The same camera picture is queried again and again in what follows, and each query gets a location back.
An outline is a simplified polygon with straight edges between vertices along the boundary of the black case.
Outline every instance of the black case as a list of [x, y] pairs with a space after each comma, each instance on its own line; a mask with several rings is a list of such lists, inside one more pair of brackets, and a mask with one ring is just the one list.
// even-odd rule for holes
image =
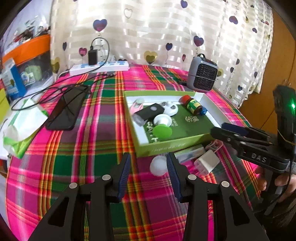
[[143, 120], [153, 120], [155, 116], [163, 114], [164, 111], [165, 109], [160, 104], [155, 103], [137, 111], [135, 114], [140, 116]]

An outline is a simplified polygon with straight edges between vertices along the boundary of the power strip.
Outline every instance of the power strip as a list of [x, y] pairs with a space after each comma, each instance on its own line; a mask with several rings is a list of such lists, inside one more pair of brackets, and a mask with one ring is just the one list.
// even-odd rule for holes
[[102, 65], [104, 62], [99, 62], [96, 65], [88, 65], [88, 64], [78, 64], [74, 65], [70, 69], [70, 76], [84, 74], [87, 72], [90, 72], [94, 70], [92, 73], [98, 73], [98, 72], [115, 72], [115, 71], [128, 71], [129, 70], [129, 64], [127, 61], [116, 61], [116, 62], [107, 62], [104, 66], [97, 69], [100, 65]]

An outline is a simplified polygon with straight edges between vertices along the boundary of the yellow box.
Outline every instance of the yellow box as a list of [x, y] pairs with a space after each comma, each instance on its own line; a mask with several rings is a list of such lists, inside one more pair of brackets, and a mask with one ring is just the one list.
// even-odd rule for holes
[[3, 121], [8, 110], [9, 110], [9, 104], [6, 99], [5, 89], [1, 89], [0, 90], [0, 123]]

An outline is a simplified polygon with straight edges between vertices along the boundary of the white ball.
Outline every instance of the white ball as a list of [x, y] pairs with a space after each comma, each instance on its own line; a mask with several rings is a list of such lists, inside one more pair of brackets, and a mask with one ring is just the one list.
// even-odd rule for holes
[[152, 159], [150, 164], [150, 172], [157, 177], [163, 176], [167, 173], [168, 168], [166, 165], [166, 157], [165, 156], [156, 156]]

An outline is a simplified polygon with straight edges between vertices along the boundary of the fan grille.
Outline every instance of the fan grille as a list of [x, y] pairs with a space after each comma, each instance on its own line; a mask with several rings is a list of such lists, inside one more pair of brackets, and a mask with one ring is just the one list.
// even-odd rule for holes
[[217, 69], [207, 64], [200, 64], [198, 66], [197, 76], [201, 76], [210, 80], [200, 77], [195, 77], [193, 86], [197, 89], [210, 91], [213, 88], [217, 76]]

